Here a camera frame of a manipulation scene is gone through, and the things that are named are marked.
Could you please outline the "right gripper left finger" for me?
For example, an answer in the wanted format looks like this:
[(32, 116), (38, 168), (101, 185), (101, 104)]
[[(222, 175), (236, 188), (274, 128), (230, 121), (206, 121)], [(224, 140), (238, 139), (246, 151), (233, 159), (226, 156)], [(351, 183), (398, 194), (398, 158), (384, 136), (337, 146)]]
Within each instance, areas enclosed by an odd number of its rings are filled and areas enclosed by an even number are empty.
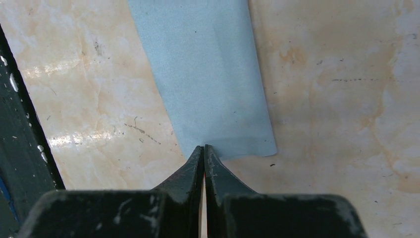
[(204, 149), (150, 190), (53, 190), (31, 209), (20, 238), (198, 238)]

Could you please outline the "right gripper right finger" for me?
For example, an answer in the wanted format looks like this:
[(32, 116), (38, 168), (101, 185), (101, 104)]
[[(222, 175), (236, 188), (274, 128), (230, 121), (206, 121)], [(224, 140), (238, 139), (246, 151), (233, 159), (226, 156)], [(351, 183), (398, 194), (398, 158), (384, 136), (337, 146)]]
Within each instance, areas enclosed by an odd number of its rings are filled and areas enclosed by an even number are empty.
[(210, 238), (365, 238), (354, 206), (333, 194), (262, 194), (204, 147)]

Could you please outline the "light blue cleaning cloth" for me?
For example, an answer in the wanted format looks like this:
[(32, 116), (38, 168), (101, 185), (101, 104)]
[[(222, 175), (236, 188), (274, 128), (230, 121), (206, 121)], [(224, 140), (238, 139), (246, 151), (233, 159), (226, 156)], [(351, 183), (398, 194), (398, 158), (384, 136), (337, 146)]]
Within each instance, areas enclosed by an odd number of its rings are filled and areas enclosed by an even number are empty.
[(277, 153), (246, 0), (131, 0), (179, 146), (229, 159)]

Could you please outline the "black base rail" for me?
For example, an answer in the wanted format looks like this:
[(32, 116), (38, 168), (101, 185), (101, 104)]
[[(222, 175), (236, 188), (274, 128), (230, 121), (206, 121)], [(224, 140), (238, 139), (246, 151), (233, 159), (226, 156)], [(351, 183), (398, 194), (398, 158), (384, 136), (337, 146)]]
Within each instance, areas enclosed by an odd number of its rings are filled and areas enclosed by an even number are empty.
[(10, 40), (0, 32), (0, 236), (14, 238), (39, 198), (64, 189)]

